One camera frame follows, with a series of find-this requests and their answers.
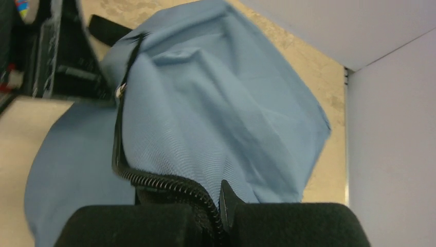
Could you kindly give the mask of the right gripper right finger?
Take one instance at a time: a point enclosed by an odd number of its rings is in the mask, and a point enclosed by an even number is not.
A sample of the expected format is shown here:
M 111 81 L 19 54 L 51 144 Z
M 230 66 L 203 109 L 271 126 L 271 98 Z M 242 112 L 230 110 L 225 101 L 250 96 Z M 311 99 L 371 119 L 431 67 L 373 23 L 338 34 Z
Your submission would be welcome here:
M 370 246 L 356 215 L 339 203 L 245 203 L 223 180 L 220 214 L 229 246 Z

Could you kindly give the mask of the blue backpack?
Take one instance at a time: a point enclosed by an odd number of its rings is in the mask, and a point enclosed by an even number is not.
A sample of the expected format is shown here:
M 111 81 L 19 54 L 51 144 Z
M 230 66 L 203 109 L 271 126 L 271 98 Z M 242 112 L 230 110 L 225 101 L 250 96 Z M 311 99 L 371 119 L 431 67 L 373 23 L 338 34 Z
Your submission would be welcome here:
M 249 203 L 300 202 L 330 135 L 317 99 L 262 31 L 225 1 L 157 11 L 102 62 L 126 79 L 122 143 L 135 170 L 188 178 L 217 206 L 222 180 Z M 77 209 L 133 204 L 112 170 L 117 107 L 74 103 L 33 161 L 24 207 L 35 246 Z

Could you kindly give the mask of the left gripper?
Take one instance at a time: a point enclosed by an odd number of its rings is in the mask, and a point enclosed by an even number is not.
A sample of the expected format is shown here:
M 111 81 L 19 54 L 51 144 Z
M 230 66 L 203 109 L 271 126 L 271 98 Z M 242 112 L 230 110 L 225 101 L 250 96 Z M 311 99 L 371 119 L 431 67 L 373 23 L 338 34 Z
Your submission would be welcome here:
M 33 24 L 1 1 L 1 110 L 17 96 L 111 106 L 89 36 L 80 1 L 40 1 Z

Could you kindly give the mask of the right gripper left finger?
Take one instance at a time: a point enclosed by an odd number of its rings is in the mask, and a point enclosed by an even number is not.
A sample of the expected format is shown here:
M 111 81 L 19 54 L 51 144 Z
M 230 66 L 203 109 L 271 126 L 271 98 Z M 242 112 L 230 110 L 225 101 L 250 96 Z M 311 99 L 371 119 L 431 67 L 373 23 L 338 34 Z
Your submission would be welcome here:
M 202 246 L 202 230 L 185 204 L 82 207 L 55 246 Z

